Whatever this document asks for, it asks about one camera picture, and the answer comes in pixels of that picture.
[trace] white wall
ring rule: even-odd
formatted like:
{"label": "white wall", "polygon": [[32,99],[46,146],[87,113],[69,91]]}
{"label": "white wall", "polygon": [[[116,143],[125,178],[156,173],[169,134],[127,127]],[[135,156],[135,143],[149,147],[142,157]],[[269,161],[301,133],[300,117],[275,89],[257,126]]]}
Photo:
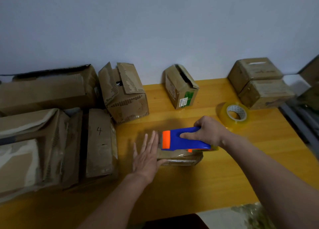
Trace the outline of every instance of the white wall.
{"label": "white wall", "polygon": [[318,0],[0,0],[0,73],[134,63],[143,84],[183,64],[225,77],[269,57],[285,74],[319,53]]}

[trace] right hand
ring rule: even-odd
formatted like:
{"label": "right hand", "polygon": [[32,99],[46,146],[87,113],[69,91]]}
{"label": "right hand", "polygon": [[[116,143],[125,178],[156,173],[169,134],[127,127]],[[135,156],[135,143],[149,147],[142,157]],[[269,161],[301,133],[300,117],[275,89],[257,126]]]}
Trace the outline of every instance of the right hand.
{"label": "right hand", "polygon": [[225,140],[233,134],[220,122],[209,116],[203,116],[194,123],[194,126],[201,126],[201,128],[197,132],[182,133],[180,137],[189,140],[200,140],[211,146],[223,148],[225,147]]}

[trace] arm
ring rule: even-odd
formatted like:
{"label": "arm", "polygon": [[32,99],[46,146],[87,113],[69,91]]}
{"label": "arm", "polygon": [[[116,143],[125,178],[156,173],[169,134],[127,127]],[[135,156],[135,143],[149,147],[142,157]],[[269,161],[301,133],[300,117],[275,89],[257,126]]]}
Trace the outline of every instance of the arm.
{"label": "arm", "polygon": [[243,170],[278,228],[318,228],[319,191],[213,118],[204,116],[194,126],[201,129],[181,137],[225,149]]}
{"label": "arm", "polygon": [[133,172],[128,174],[103,203],[78,227],[78,229],[125,229],[135,202],[150,184],[158,167],[166,160],[157,161],[159,137],[153,131],[147,143],[145,134],[141,153],[134,143]]}

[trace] hand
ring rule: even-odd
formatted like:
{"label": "hand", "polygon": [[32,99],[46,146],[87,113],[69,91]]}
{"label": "hand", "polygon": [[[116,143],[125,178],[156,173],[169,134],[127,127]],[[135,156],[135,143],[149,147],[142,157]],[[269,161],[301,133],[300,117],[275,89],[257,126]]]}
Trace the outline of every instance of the hand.
{"label": "hand", "polygon": [[212,146],[223,148],[226,146],[225,140],[233,134],[220,122],[209,116],[203,116],[194,123],[194,126],[201,126],[201,129],[193,133],[182,133],[180,137],[189,140],[200,140]]}
{"label": "hand", "polygon": [[144,142],[141,148],[140,154],[136,150],[136,143],[134,143],[133,149],[133,174],[139,174],[146,179],[147,184],[150,184],[159,166],[165,163],[167,160],[162,159],[157,161],[157,148],[159,144],[159,135],[153,131],[152,136],[147,142],[147,134],[145,134]]}

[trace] corrugated cardboard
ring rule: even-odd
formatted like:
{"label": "corrugated cardboard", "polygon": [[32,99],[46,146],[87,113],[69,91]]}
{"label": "corrugated cardboard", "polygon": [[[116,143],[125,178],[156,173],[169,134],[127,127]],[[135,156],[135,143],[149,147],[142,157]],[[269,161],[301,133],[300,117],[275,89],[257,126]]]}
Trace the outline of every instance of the corrugated cardboard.
{"label": "corrugated cardboard", "polygon": [[36,139],[0,146],[0,181],[0,197],[42,181]]}
{"label": "corrugated cardboard", "polygon": [[98,77],[92,65],[17,74],[0,86],[0,112],[5,115],[97,104]]}
{"label": "corrugated cardboard", "polygon": [[62,187],[69,188],[79,182],[80,143],[83,112],[74,114],[68,121],[68,136],[66,139]]}
{"label": "corrugated cardboard", "polygon": [[0,145],[37,139],[42,180],[58,184],[69,117],[59,109],[0,118]]}
{"label": "corrugated cardboard", "polygon": [[282,80],[253,80],[239,94],[241,102],[251,110],[275,108],[294,97]]}
{"label": "corrugated cardboard", "polygon": [[117,159],[116,132],[110,115],[106,110],[90,109],[86,178],[114,174]]}
{"label": "corrugated cardboard", "polygon": [[283,74],[268,58],[237,60],[228,74],[228,79],[239,94],[252,80],[281,79]]}
{"label": "corrugated cardboard", "polygon": [[99,71],[104,104],[117,124],[149,114],[145,90],[133,64],[106,64]]}
{"label": "corrugated cardboard", "polygon": [[319,55],[311,60],[299,74],[308,84],[315,86],[319,82]]}
{"label": "corrugated cardboard", "polygon": [[302,104],[310,106],[314,110],[319,111],[319,84],[315,84],[305,93],[298,97]]}
{"label": "corrugated cardboard", "polygon": [[175,109],[193,105],[199,86],[185,67],[174,64],[165,70],[165,88]]}
{"label": "corrugated cardboard", "polygon": [[203,152],[187,150],[164,151],[160,148],[157,149],[157,160],[167,159],[163,165],[179,165],[191,166],[196,165],[203,159]]}

